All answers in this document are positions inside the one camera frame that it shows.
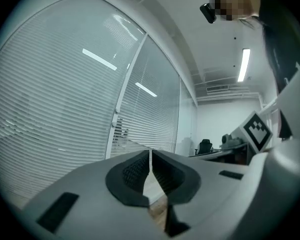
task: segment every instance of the wooden floor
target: wooden floor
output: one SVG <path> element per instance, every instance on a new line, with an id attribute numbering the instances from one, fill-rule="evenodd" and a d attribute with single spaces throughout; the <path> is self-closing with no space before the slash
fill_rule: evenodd
<path id="1" fill-rule="evenodd" d="M 149 207 L 149 214 L 162 230 L 165 229 L 167 203 L 167 197 L 164 195 Z"/>

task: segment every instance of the white ceiling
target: white ceiling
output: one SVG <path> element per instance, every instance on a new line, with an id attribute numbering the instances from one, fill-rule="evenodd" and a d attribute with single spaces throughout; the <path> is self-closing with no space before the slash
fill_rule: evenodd
<path id="1" fill-rule="evenodd" d="M 258 23 L 253 30 L 240 22 L 209 24 L 199 9 L 208 0 L 136 1 L 151 11 L 174 39 L 191 71 L 197 97 L 206 95 L 207 86 L 238 84 L 243 48 L 250 48 L 251 54 L 245 80 L 239 85 L 262 92 L 272 78 Z"/>

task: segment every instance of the metal frame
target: metal frame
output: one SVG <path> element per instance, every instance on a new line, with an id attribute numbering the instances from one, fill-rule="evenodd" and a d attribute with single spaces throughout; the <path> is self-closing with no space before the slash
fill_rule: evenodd
<path id="1" fill-rule="evenodd" d="M 134 68 L 134 65 L 135 65 L 135 62 L 136 62 L 136 59 L 137 57 L 139 56 L 139 53 L 141 51 L 141 48 L 146 40 L 146 38 L 148 37 L 148 34 L 145 33 L 138 49 L 136 50 L 135 54 L 134 54 L 134 57 L 131 61 L 131 64 L 129 66 L 129 69 L 128 71 L 126 72 L 126 75 L 125 75 L 125 79 L 124 79 L 124 82 L 122 84 L 122 88 L 121 88 L 121 91 L 120 91 L 120 94 L 119 94 L 119 97 L 118 97 L 118 101 L 116 103 L 116 106 L 115 106 L 115 111 L 114 111 L 114 114 L 113 114 L 113 118 L 112 118 L 112 123 L 111 123 L 111 129 L 110 129 L 110 132 L 109 132 L 109 137 L 108 137 L 108 144 L 107 144 L 107 147 L 106 147 L 106 153 L 105 153 L 105 159 L 108 159 L 110 158 L 111 156 L 111 150 L 112 150 L 112 142 L 113 142 L 113 137 L 114 137 L 114 131 L 115 131 L 115 126 L 116 126 L 116 123 L 117 123 L 117 119 L 118 119 L 118 116 L 119 116 L 119 113 L 120 113 L 120 109 L 121 109 L 121 104 L 122 104 L 122 100 L 123 100 L 123 96 L 124 96 L 124 93 L 125 93 L 125 90 L 126 90 L 126 87 L 128 85 L 128 82 L 129 82 L 129 79 L 130 79 L 130 76 L 131 76 L 131 73 L 132 73 L 132 70 Z"/>

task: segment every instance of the ceiling light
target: ceiling light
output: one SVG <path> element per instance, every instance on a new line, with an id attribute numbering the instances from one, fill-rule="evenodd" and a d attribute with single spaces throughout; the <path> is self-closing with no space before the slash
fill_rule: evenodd
<path id="1" fill-rule="evenodd" d="M 102 63 L 103 65 L 109 67 L 112 70 L 116 70 L 117 67 L 112 65 L 111 63 L 109 63 L 108 61 L 102 59 L 101 57 L 98 57 L 96 54 L 90 52 L 89 50 L 83 49 L 82 53 L 84 53 L 85 55 L 95 59 L 96 61 Z"/>
<path id="2" fill-rule="evenodd" d="M 146 91 L 148 94 L 151 94 L 153 97 L 157 97 L 155 93 L 151 92 L 149 89 L 141 85 L 139 82 L 136 82 L 135 85 L 141 88 L 142 90 Z"/>
<path id="3" fill-rule="evenodd" d="M 242 64 L 241 64 L 240 74 L 238 77 L 238 82 L 242 82 L 244 80 L 246 69 L 249 63 L 249 57 L 250 57 L 250 49 L 243 49 Z"/>

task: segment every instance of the office chair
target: office chair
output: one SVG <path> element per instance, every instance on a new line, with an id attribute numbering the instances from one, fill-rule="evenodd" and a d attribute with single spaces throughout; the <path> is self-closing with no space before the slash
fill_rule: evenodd
<path id="1" fill-rule="evenodd" d="M 210 140 L 203 139 L 200 143 L 200 150 L 198 155 L 211 152 L 211 148 L 212 148 L 212 143 L 210 143 Z"/>

